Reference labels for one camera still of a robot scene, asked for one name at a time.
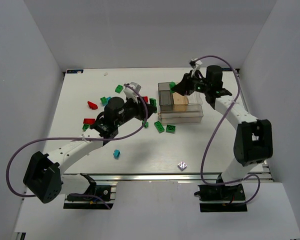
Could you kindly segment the green square lego brick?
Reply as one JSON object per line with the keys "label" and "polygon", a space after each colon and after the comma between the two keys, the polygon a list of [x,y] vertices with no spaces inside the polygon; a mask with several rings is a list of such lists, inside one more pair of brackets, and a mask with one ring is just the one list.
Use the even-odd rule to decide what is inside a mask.
{"label": "green square lego brick", "polygon": [[115,92],[120,94],[123,91],[124,87],[120,84],[117,85],[117,87],[115,88]]}

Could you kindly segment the green numbered lego brick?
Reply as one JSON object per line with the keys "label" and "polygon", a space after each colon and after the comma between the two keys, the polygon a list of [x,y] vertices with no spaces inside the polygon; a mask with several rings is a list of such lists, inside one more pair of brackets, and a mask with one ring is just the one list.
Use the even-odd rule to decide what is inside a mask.
{"label": "green numbered lego brick", "polygon": [[147,121],[142,121],[142,126],[144,128],[147,128],[149,126],[149,123]]}

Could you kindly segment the green tall lego brick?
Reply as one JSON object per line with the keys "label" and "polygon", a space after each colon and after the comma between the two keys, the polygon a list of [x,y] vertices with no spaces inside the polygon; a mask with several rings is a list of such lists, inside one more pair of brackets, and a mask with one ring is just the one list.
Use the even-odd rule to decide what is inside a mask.
{"label": "green tall lego brick", "polygon": [[174,93],[175,91],[173,90],[173,88],[176,86],[176,83],[174,82],[174,81],[171,81],[170,83],[169,83],[169,91],[170,91],[170,93]]}

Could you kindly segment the green long lego brick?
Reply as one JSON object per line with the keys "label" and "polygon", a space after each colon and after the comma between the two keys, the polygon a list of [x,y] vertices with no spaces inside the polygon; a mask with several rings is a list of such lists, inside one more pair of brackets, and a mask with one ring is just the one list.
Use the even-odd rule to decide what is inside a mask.
{"label": "green long lego brick", "polygon": [[157,131],[158,131],[159,133],[163,133],[163,132],[165,131],[165,128],[163,127],[163,125],[161,124],[160,121],[156,121],[156,122],[154,123],[154,126],[155,126],[155,128],[157,129]]}

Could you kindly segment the green upturned lego brick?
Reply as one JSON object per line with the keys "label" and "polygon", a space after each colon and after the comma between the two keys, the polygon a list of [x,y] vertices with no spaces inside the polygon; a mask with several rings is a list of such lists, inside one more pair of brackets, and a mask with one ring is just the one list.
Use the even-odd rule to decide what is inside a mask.
{"label": "green upturned lego brick", "polygon": [[175,125],[171,125],[171,124],[167,124],[165,130],[166,130],[167,133],[174,134],[176,132],[176,126]]}

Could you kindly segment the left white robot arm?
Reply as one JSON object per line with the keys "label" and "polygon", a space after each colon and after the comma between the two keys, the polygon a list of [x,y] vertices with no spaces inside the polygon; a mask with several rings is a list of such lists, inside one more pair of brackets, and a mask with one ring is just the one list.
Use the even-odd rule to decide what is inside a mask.
{"label": "left white robot arm", "polygon": [[141,98],[112,97],[78,140],[45,154],[34,153],[23,183],[44,204],[62,194],[90,197],[96,182],[86,173],[67,175],[66,170],[90,152],[105,146],[119,133],[120,126],[132,119],[144,121],[156,110],[155,106],[143,103]]}

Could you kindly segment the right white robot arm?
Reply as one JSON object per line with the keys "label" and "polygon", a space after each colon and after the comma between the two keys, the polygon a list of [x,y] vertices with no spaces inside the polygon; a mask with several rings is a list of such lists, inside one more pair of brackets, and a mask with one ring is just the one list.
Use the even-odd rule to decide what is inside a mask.
{"label": "right white robot arm", "polygon": [[234,159],[219,175],[216,185],[236,186],[247,179],[255,166],[272,157],[272,125],[269,120],[260,120],[239,105],[238,96],[233,96],[223,87],[222,78],[223,69],[218,65],[210,65],[205,75],[197,69],[184,74],[182,80],[170,90],[182,96],[194,92],[204,94],[206,102],[222,114],[221,121],[227,120],[233,126],[236,131]]}

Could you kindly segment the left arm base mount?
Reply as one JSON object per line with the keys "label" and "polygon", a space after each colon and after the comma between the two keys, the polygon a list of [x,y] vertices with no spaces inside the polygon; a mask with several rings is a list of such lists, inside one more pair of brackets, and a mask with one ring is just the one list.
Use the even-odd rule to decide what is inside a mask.
{"label": "left arm base mount", "polygon": [[90,175],[62,175],[63,208],[69,210],[111,210],[116,198],[114,184],[95,181]]}

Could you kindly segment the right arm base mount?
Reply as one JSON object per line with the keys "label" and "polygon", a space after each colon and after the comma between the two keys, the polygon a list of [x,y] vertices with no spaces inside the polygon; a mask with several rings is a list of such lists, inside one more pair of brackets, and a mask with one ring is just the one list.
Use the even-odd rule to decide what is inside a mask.
{"label": "right arm base mount", "polygon": [[201,213],[247,212],[246,195],[242,184],[233,186],[198,185],[194,193],[199,198]]}

